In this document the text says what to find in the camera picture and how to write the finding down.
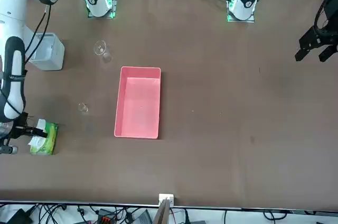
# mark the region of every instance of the pink container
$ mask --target pink container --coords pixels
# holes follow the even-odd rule
[[[115,137],[158,137],[160,89],[160,68],[121,68]]]

